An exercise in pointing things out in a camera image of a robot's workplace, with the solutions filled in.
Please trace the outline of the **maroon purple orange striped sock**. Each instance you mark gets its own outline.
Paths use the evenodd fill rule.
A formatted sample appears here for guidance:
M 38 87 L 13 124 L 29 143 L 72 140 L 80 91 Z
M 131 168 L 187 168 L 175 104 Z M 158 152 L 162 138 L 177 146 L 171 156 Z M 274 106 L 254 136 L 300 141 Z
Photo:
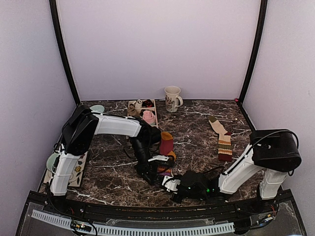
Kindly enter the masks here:
M 173 151 L 173 136 L 168 132 L 161 132 L 161 142 L 159 145 L 159 153 L 164 156 L 171 156 L 170 160 L 172 161 L 172 166 L 167 169 L 165 165 L 158 165 L 157 171 L 161 172 L 164 176 L 173 176 L 172 167 L 176 161 L 176 154 Z

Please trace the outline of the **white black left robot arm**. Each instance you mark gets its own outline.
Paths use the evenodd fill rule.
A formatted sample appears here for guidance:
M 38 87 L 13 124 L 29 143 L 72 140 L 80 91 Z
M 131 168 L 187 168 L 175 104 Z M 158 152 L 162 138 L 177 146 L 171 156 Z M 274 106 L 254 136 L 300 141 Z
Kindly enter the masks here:
M 66 195 L 68 182 L 79 158 L 91 145 L 94 135 L 110 134 L 128 136 L 137 159 L 137 173 L 150 185 L 157 175 L 174 166 L 173 155 L 152 156 L 150 148 L 161 141 L 161 131 L 146 123 L 142 118 L 105 115 L 80 105 L 62 128 L 61 142 L 55 145 L 57 153 L 50 192 L 54 195 L 50 206 L 58 214 L 69 211 L 69 202 L 61 196 Z

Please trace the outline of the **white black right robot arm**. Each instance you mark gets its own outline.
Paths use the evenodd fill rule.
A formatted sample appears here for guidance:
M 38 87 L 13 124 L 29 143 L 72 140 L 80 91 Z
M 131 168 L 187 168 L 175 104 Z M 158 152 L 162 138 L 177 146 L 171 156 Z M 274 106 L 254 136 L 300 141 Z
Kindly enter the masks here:
M 172 193 L 172 201 L 197 199 L 207 203 L 224 202 L 236 193 L 239 187 L 262 169 L 265 174 L 257 188 L 257 198 L 251 203 L 255 213 L 262 213 L 277 195 L 286 176 L 291 176 L 299 167 L 297 135 L 287 129 L 255 130 L 242 155 L 224 172 L 209 179 L 205 173 L 187 171 L 182 176 L 161 176 L 160 185 Z

